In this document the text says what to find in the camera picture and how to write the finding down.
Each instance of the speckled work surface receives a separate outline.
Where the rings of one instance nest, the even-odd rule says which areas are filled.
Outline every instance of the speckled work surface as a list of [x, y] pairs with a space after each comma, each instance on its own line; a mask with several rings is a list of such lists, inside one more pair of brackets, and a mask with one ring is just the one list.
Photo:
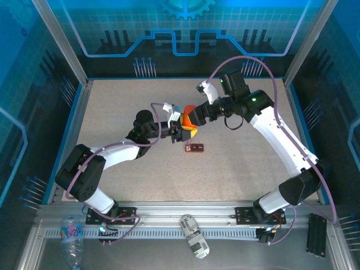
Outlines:
[[[200, 79], [96, 80], [91, 90], [78, 143], [89, 147], [121, 141], [133, 128], [136, 113], [150, 102], [179, 106], [206, 101], [195, 89]], [[277, 79], [279, 111], [296, 130], [284, 84]], [[273, 98], [270, 79], [247, 79], [251, 91], [262, 89]], [[218, 80], [213, 84], [220, 95]], [[165, 111], [159, 109], [161, 120]], [[230, 127], [241, 121], [228, 120]], [[186, 153], [185, 143], [165, 138], [135, 161], [103, 172], [100, 188], [116, 200], [254, 200], [288, 179], [275, 151], [250, 124], [231, 131], [223, 119], [200, 127], [193, 139], [203, 143], [203, 153]]]

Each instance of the metal pin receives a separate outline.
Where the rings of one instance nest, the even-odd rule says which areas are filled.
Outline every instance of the metal pin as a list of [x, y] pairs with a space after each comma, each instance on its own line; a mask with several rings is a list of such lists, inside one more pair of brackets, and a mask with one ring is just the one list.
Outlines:
[[139, 62], [138, 62], [139, 58], [135, 57], [134, 59], [136, 61], [137, 71], [138, 71], [139, 76], [140, 76], [140, 68], [139, 68]]
[[28, 177], [28, 176], [26, 177], [26, 181], [28, 181], [28, 182], [30, 181], [30, 182], [32, 182], [32, 183], [34, 183], [34, 184], [38, 185], [39, 187], [46, 188], [46, 187], [44, 187], [42, 184], [39, 184], [39, 183], [35, 182], [34, 180], [31, 180], [31, 179], [30, 179], [30, 177]]
[[30, 201], [30, 200], [27, 200], [27, 199], [25, 199], [24, 197], [22, 197], [21, 195], [19, 196], [19, 201], [21, 201], [21, 200], [23, 200], [23, 201], [27, 201], [28, 203], [32, 203], [32, 204], [36, 204], [36, 205], [39, 205], [38, 203], [36, 203], [36, 202], [33, 202], [33, 201]]
[[312, 118], [312, 116], [315, 114], [315, 113], [317, 113], [317, 110], [318, 110], [319, 108], [317, 107], [317, 108], [315, 108], [312, 112], [310, 112], [309, 114], [307, 114], [306, 116], [305, 116], [305, 122], [309, 122], [309, 119], [310, 118]]
[[68, 98], [64, 93], [62, 93], [62, 98], [65, 100], [65, 102], [71, 107], [71, 100]]
[[249, 68], [247, 69], [247, 72], [246, 72], [246, 77], [248, 76], [248, 74], [249, 74], [249, 71], [250, 71], [250, 69], [251, 69], [251, 67], [252, 67], [252, 65], [253, 65], [253, 63], [249, 63]]
[[313, 105], [314, 103], [315, 101], [311, 100], [309, 105], [304, 109], [303, 113], [306, 112], [310, 108], [310, 106]]
[[[265, 59], [265, 57], [260, 57], [260, 61], [261, 62], [264, 62], [264, 59]], [[258, 77], [260, 77], [261, 76], [261, 73], [263, 72], [263, 69], [264, 69], [264, 66], [263, 65], [259, 65], [259, 73], [258, 73]]]
[[249, 59], [247, 60], [247, 62], [245, 63], [245, 69], [244, 69], [244, 73], [242, 73], [243, 74], [243, 76], [245, 76], [245, 72], [246, 72], [246, 69], [248, 68], [248, 64], [249, 64]]
[[145, 69], [145, 77], [148, 77], [147, 73], [146, 73], [145, 57], [141, 57], [141, 60], [142, 60], [143, 67]]
[[353, 235], [355, 233], [360, 233], [360, 232], [359, 231], [357, 231], [357, 232], [347, 232], [347, 233], [344, 233], [344, 235]]
[[309, 127], [309, 131], [311, 131], [318, 123], [320, 123], [320, 119], [318, 119], [316, 122], [313, 122], [313, 125]]
[[256, 69], [258, 69], [258, 66], [259, 66], [259, 63], [256, 62], [256, 63], [255, 63], [255, 69], [254, 69], [254, 71], [253, 71], [253, 74], [251, 75], [252, 77], [255, 75], [255, 72], [256, 72]]
[[150, 63], [149, 65], [150, 65], [150, 70], [151, 70], [151, 76], [154, 77], [154, 75], [153, 75], [153, 73], [152, 73], [152, 64], [151, 64], [152, 58], [151, 58], [151, 57], [148, 57], [147, 59], [148, 59], [148, 62]]
[[245, 63], [245, 62], [243, 62], [243, 63], [242, 63], [242, 68], [241, 68], [241, 74], [243, 74], [243, 71], [244, 71], [244, 67], [245, 67], [245, 65], [246, 65], [246, 63]]
[[345, 224], [349, 224], [349, 223], [353, 223], [353, 222], [358, 222], [358, 221], [360, 221], [360, 219], [344, 222], [341, 225], [345, 225]]
[[31, 193], [33, 193], [33, 194], [35, 194], [35, 195], [38, 195], [38, 196], [40, 196], [40, 197], [43, 197], [44, 195], [41, 195], [41, 194], [39, 194], [39, 193], [36, 193], [35, 191], [32, 191], [32, 190], [30, 190], [30, 189], [28, 189], [26, 186], [23, 186], [22, 187], [22, 190], [27, 190], [27, 191], [29, 191], [29, 192], [31, 192]]
[[47, 183], [42, 181], [41, 179], [39, 179], [36, 175], [34, 175], [34, 179], [36, 179], [39, 182], [42, 182], [43, 184], [45, 184], [47, 186]]
[[250, 70], [250, 77], [251, 77], [251, 72], [253, 72], [253, 69], [254, 69], [254, 66], [255, 66], [255, 63], [257, 63], [255, 60], [254, 60], [254, 62], [253, 62], [253, 64], [252, 64], [252, 66], [251, 66], [251, 70]]
[[68, 84], [68, 86], [73, 90], [74, 93], [77, 92], [77, 90], [74, 88], [74, 86], [71, 84], [70, 79], [67, 79], [65, 76], [63, 77], [65, 79], [65, 82]]
[[71, 105], [70, 105], [70, 103], [66, 100], [65, 96], [62, 95], [61, 98], [62, 98], [63, 100], [65, 100], [66, 104], [71, 108]]
[[40, 192], [42, 192], [42, 193], [44, 193], [44, 194], [45, 194], [45, 192], [44, 192], [44, 191], [42, 191], [42, 190], [38, 189], [37, 187], [35, 187], [35, 185], [34, 185], [34, 184], [31, 184], [31, 185], [30, 185], [30, 188], [31, 188], [31, 189], [33, 189], [33, 190], [40, 191]]
[[63, 86], [63, 88], [65, 89], [65, 91], [69, 94], [69, 96], [71, 96], [72, 99], [75, 98], [75, 94], [74, 92], [71, 90], [69, 84], [64, 83], [64, 81], [61, 82], [61, 85]]
[[257, 69], [256, 71], [254, 72], [254, 75], [258, 76], [258, 71], [260, 70], [260, 64], [258, 63], [258, 66], [257, 66]]
[[38, 208], [32, 207], [32, 206], [28, 205], [27, 203], [24, 203], [23, 206], [24, 206], [24, 207], [28, 207], [28, 208], [32, 208], [32, 209], [34, 209], [34, 210], [39, 210]]
[[309, 105], [306, 107], [306, 109], [303, 111], [303, 114], [307, 114], [307, 113], [311, 110], [311, 108], [312, 108], [314, 105], [317, 104], [316, 101], [317, 101], [317, 100], [312, 101], [312, 102], [313, 102], [312, 104], [311, 104], [311, 102], [310, 102], [310, 104], [309, 104]]
[[347, 217], [344, 217], [344, 218], [339, 218], [339, 221], [342, 221], [343, 219], [345, 218], [355, 218], [355, 214], [352, 213], [351, 215], [347, 216]]
[[147, 73], [148, 73], [148, 77], [151, 77], [151, 76], [150, 76], [150, 69], [149, 69], [149, 63], [146, 63], [145, 65], [146, 65], [146, 67], [147, 67]]
[[70, 94], [66, 91], [66, 89], [64, 89], [63, 87], [60, 86], [59, 90], [64, 94], [64, 96], [67, 98], [67, 100], [71, 103], [72, 98], [71, 98]]
[[343, 228], [343, 231], [348, 230], [348, 229], [357, 229], [358, 230], [359, 228], [360, 228], [359, 224], [355, 224], [355, 226], [353, 226], [353, 227]]
[[28, 199], [34, 199], [34, 200], [37, 200], [37, 201], [39, 201], [40, 203], [42, 203], [42, 200], [40, 200], [40, 199], [32, 196], [30, 193], [26, 194], [26, 198], [28, 198]]
[[154, 67], [154, 74], [155, 74], [155, 77], [157, 77], [157, 76], [156, 76], [156, 64], [155, 64], [155, 63], [152, 63], [152, 66]]
[[314, 114], [311, 119], [305, 120], [307, 122], [306, 125], [309, 127], [318, 118], [318, 116], [318, 114]]
[[308, 122], [308, 126], [312, 125], [314, 122], [316, 122], [316, 120], [319, 120], [319, 117], [323, 114], [323, 112], [321, 111], [318, 115], [316, 115], [315, 118], [313, 118], [311, 121]]
[[145, 78], [144, 76], [144, 70], [142, 69], [142, 63], [139, 64], [140, 68], [141, 68], [141, 75], [142, 75], [142, 78]]
[[345, 240], [355, 240], [355, 239], [360, 239], [360, 236], [358, 236], [358, 237], [352, 237], [352, 238], [346, 238]]
[[139, 78], [139, 75], [137, 75], [136, 63], [133, 63], [133, 66], [134, 66], [134, 70], [135, 70], [135, 75], [136, 75], [136, 78]]

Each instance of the plastic bottle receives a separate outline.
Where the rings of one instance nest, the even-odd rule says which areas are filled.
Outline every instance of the plastic bottle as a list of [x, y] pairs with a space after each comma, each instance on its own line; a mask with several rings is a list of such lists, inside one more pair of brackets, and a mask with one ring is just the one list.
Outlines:
[[62, 253], [71, 270], [80, 270], [83, 255], [83, 230], [81, 223], [74, 217], [61, 220]]

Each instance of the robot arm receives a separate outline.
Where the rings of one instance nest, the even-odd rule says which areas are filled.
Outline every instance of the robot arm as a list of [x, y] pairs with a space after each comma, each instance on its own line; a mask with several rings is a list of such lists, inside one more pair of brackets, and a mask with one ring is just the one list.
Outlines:
[[[189, 114], [192, 124], [206, 124], [205, 118], [215, 121], [220, 116], [230, 117], [233, 114], [244, 117], [270, 143], [281, 158], [291, 178], [280, 184], [275, 190], [257, 199], [254, 203], [254, 213], [261, 221], [278, 209], [285, 206], [298, 205], [308, 196], [316, 192], [321, 182], [307, 160], [278, 126], [274, 117], [273, 101], [262, 90], [250, 93], [240, 71], [232, 71], [220, 76], [220, 82], [227, 97], [213, 99], [214, 87], [206, 81], [197, 86], [197, 90], [207, 95], [208, 101], [198, 106]], [[280, 117], [281, 125], [288, 131], [292, 139], [305, 151], [322, 174], [328, 164], [319, 161], [293, 134]]]
[[[195, 135], [197, 129], [184, 127], [179, 107], [165, 104], [163, 109], [168, 112], [168, 120], [161, 122], [161, 130], [158, 123], [154, 122], [152, 113], [142, 110], [136, 115], [133, 123], [134, 128], [129, 132], [123, 143], [136, 143], [148, 145], [149, 139], [171, 137], [172, 142], [186, 141]], [[120, 145], [112, 147], [97, 154], [87, 164], [86, 169], [80, 174], [74, 186], [70, 190], [78, 201], [85, 202], [102, 214], [114, 217], [117, 213], [117, 203], [98, 188], [102, 172], [116, 164], [127, 160], [141, 158], [149, 150], [150, 146]], [[82, 164], [100, 147], [89, 148], [85, 145], [74, 147], [56, 175], [56, 183], [68, 189], [74, 176]]]

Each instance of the gear logo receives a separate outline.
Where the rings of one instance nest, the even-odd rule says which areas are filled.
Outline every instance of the gear logo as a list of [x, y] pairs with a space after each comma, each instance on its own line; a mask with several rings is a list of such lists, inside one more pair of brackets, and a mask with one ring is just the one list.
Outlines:
[[204, 11], [209, 11], [209, 7], [215, 4], [214, 0], [158, 0], [163, 11], [167, 11], [169, 16], [175, 15], [176, 19], [182, 17], [187, 20], [189, 17], [195, 19], [196, 15], [202, 16]]
[[33, 4], [31, 0], [0, 0], [0, 7], [8, 7], [13, 18], [22, 27], [27, 26], [33, 18]]

